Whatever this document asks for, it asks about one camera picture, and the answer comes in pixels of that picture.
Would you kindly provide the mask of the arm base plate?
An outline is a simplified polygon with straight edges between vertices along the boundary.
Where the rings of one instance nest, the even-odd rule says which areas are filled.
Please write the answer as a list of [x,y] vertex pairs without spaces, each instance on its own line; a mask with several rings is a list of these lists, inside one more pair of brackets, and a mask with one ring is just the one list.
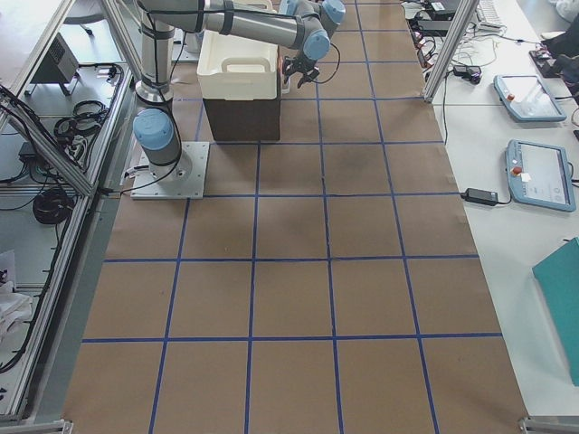
[[171,165],[150,165],[144,150],[140,150],[138,165],[146,168],[136,172],[130,196],[136,200],[202,199],[210,151],[208,142],[185,141],[175,169]]

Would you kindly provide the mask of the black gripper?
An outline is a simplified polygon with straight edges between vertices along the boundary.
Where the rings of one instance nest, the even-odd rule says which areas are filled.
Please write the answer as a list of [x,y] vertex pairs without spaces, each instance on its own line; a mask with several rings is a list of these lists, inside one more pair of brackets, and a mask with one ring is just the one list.
[[316,81],[319,75],[319,68],[316,68],[315,61],[312,61],[303,53],[298,53],[294,58],[285,57],[282,63],[283,93],[290,92],[290,77],[295,72],[303,72],[297,84],[297,88],[300,89],[304,84]]

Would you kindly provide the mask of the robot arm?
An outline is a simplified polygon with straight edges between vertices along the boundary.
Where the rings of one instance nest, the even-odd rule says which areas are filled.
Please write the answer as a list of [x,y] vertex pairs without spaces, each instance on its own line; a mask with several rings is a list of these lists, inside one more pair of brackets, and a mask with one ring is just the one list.
[[280,139],[282,85],[298,74],[314,82],[317,63],[346,10],[340,1],[140,1],[141,109],[133,133],[160,184],[182,181],[192,159],[172,105],[172,44],[180,29],[201,39],[196,74],[213,138],[218,142]]

